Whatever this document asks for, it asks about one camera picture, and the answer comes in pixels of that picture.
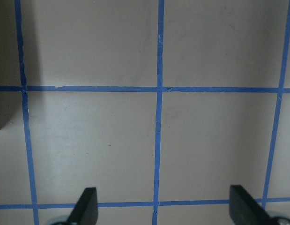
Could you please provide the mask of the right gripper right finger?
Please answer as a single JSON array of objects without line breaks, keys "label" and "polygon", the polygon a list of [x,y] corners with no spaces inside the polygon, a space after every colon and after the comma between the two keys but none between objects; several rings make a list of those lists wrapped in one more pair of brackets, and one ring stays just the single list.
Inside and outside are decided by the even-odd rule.
[{"label": "right gripper right finger", "polygon": [[272,225],[272,218],[241,186],[231,185],[229,215],[235,225]]}]

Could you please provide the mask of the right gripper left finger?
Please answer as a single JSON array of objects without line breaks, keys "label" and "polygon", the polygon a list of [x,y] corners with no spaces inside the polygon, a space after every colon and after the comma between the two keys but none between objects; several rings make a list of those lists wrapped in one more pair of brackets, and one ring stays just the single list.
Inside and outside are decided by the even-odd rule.
[{"label": "right gripper left finger", "polygon": [[66,220],[67,225],[95,225],[98,220],[97,189],[84,189],[74,209]]}]

